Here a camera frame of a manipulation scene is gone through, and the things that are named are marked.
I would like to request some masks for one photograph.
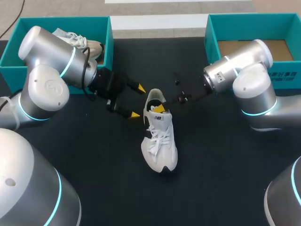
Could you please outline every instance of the gray floor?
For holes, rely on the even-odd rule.
[[[22,0],[0,0],[0,33],[14,21]],[[22,17],[132,16],[255,12],[250,1],[162,2],[105,4],[104,0],[25,0]],[[1,40],[8,40],[12,27]],[[113,31],[114,38],[164,38],[204,36],[204,28]]]

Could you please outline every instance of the cardboard box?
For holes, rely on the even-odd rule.
[[[268,70],[275,89],[301,88],[301,20],[294,13],[214,14],[208,16],[205,48],[210,64],[251,40],[269,47]]]
[[[19,47],[27,32],[33,26],[40,26],[49,32],[61,28],[67,32],[74,32],[86,37],[88,40],[96,40],[105,45],[103,64],[98,69],[106,67],[112,70],[114,39],[110,17],[29,17],[20,18],[11,35],[8,44],[0,60],[0,72],[2,73],[10,90],[15,92],[23,88],[27,75],[27,66],[18,56]],[[71,94],[83,93],[75,87],[69,87]]]

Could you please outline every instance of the shoe tongue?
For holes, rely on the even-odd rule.
[[[161,131],[167,130],[172,119],[171,113],[157,113],[149,111],[149,115],[151,125],[153,125],[155,129],[159,129]]]

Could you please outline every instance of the black cable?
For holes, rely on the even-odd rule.
[[[14,92],[12,95],[9,96],[9,99],[12,99],[15,95],[17,95],[19,92],[21,92],[23,89],[18,89],[16,92]],[[8,103],[8,101],[4,101],[0,106],[0,112],[2,108]]]
[[[17,18],[15,19],[15,21],[8,27],[8,29],[6,29],[6,31],[5,31],[2,35],[0,35],[0,38],[2,38],[2,37],[5,35],[5,33],[8,32],[8,30],[9,30],[9,29],[14,25],[14,23],[19,19],[20,15],[21,15],[21,13],[22,13],[22,11],[23,11],[24,4],[25,4],[25,0],[23,0],[23,4],[22,4],[22,7],[21,7],[21,10],[20,10],[19,15],[17,16]]]
[[[87,57],[86,57],[86,60],[85,60],[85,63],[84,63],[83,74],[82,74],[82,76],[81,76],[81,89],[84,91],[86,97],[87,97],[89,100],[95,101],[95,96],[90,96],[90,95],[86,92],[86,90],[85,90],[85,75],[86,75],[88,60],[89,60],[89,57],[90,57],[90,47],[86,47],[86,48],[83,50],[83,53],[85,53],[86,50],[88,50],[88,53],[87,53]]]

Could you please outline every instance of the robot logo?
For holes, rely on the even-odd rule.
[[[55,97],[60,96],[63,92],[63,87],[60,83],[55,80],[48,80],[45,82],[45,90],[48,94],[51,94]]]

